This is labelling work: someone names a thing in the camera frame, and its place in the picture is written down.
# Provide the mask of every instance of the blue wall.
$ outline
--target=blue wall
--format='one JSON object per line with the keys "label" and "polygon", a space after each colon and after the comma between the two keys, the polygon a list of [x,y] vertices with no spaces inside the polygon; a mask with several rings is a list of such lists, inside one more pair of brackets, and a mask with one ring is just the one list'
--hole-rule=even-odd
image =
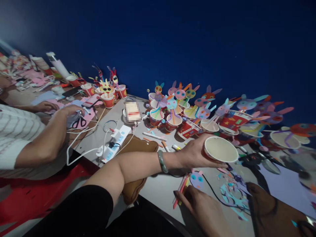
{"label": "blue wall", "polygon": [[294,106],[284,123],[315,123],[315,3],[307,1],[2,0],[0,38],[69,71],[97,76],[115,66],[130,94],[154,81],[223,88],[213,104],[245,93]]}

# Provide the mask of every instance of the black scissors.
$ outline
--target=black scissors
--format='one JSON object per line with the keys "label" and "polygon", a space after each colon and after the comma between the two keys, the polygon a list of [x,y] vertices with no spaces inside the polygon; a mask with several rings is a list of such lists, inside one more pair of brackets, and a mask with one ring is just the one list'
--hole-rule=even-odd
{"label": "black scissors", "polygon": [[82,116],[80,116],[80,117],[72,124],[72,128],[77,128],[78,125],[79,125],[79,122],[80,122],[81,127],[85,127],[86,124],[87,124],[87,121],[86,121]]}

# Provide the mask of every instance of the mobile phone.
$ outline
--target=mobile phone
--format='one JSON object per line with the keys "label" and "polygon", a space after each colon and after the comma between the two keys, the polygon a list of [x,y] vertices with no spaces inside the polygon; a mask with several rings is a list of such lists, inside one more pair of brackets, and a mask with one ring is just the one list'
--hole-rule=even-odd
{"label": "mobile phone", "polygon": [[69,96],[76,94],[78,92],[78,90],[82,90],[80,86],[72,88],[71,90],[66,91],[62,95],[65,97],[69,97]]}
{"label": "mobile phone", "polygon": [[127,100],[125,102],[125,111],[128,122],[138,122],[142,120],[137,101]]}
{"label": "mobile phone", "polygon": [[86,102],[84,102],[81,106],[82,107],[86,107],[87,109],[90,109],[91,107],[93,107],[96,102],[98,102],[100,100],[100,97],[98,94],[95,94],[93,96],[91,96]]}

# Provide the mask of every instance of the green bangle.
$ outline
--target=green bangle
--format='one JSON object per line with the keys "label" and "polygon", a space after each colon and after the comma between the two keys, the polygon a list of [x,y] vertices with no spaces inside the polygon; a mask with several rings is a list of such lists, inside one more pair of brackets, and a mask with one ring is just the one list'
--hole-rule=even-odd
{"label": "green bangle", "polygon": [[165,163],[164,163],[164,160],[163,160],[163,156],[162,156],[163,152],[162,150],[159,150],[158,151],[158,159],[159,159],[159,163],[160,163],[160,166],[161,166],[161,169],[164,173],[168,173],[168,170],[165,166]]}

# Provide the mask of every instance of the brown leather bag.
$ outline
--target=brown leather bag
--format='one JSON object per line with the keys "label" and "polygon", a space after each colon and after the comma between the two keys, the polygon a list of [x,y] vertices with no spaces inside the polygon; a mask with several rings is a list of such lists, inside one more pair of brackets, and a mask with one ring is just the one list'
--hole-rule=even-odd
{"label": "brown leather bag", "polygon": [[[131,139],[132,135],[129,134],[125,139],[122,147],[124,147],[129,140]],[[120,152],[120,154],[131,152],[131,151],[145,151],[145,152],[157,152],[158,144],[154,141],[148,142],[145,140],[141,140],[138,137],[133,137],[130,143]],[[123,198],[126,205],[130,205],[136,201],[137,196],[145,185],[147,178],[140,179],[131,183],[127,183],[124,185],[123,188]]]}

